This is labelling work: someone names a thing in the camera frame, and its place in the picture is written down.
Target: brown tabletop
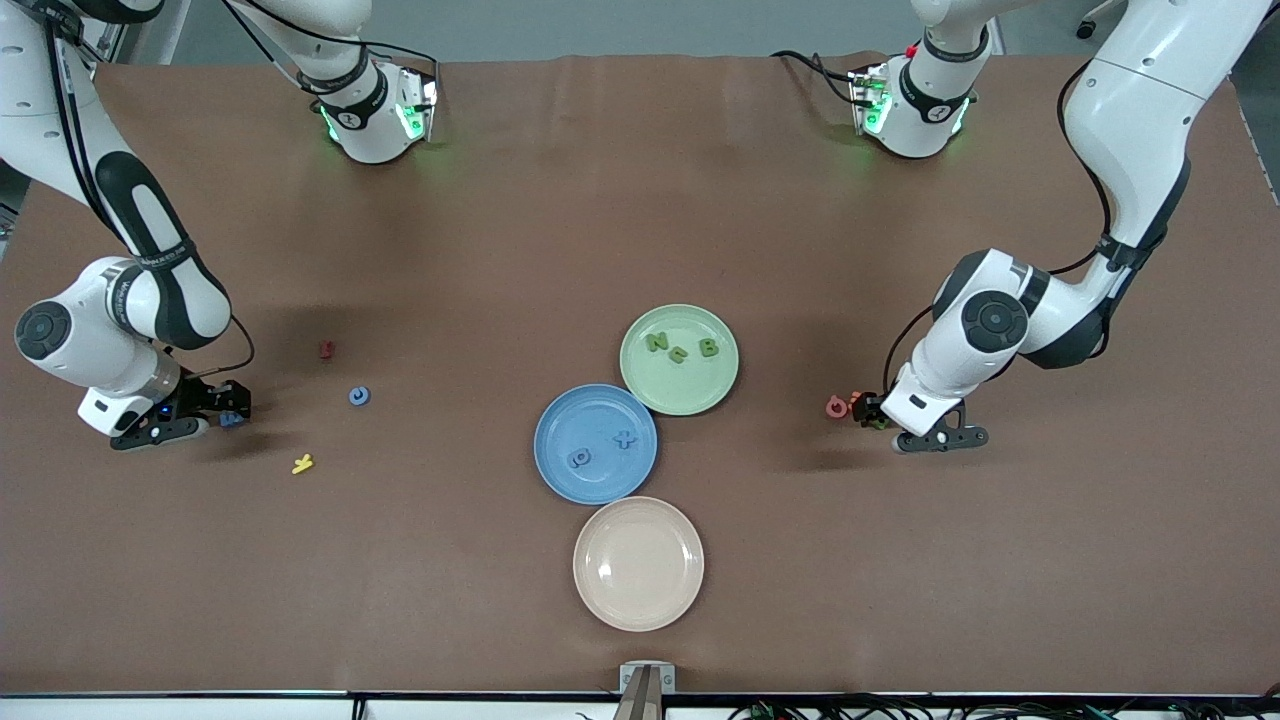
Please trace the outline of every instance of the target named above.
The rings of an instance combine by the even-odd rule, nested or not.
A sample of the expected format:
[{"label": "brown tabletop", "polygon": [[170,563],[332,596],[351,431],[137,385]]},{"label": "brown tabletop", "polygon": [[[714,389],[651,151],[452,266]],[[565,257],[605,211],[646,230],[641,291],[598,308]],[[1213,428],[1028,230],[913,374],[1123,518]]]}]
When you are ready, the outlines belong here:
[{"label": "brown tabletop", "polygon": [[[687,691],[1262,691],[1280,214],[1229,86],[1106,356],[983,387],[980,451],[902,457],[823,414],[878,386],[961,255],[1051,268],[1093,243],[1053,119],[1075,63],[995,59],[924,161],[774,59],[447,67],[438,142],[384,167],[348,161],[271,68],[104,68],[257,341],[234,374],[257,406],[118,455],[82,391],[0,352],[0,688],[593,689],[659,657]],[[113,242],[36,188],[0,316]],[[694,521],[707,578],[628,634],[579,600],[593,509],[543,484],[530,441],[562,391],[621,382],[623,332],[668,302],[718,313],[742,369],[710,413],[658,419],[640,492]],[[230,332],[184,359],[242,352]]]}]

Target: green plate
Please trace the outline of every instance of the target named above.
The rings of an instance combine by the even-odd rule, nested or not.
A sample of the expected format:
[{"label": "green plate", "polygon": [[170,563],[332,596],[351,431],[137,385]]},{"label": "green plate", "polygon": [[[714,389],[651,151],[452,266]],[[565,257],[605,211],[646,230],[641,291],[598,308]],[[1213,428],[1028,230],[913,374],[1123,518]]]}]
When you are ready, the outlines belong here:
[{"label": "green plate", "polygon": [[618,354],[622,382],[650,409],[696,415],[737,379],[737,342],[723,320],[692,305],[663,305],[636,320]]}]

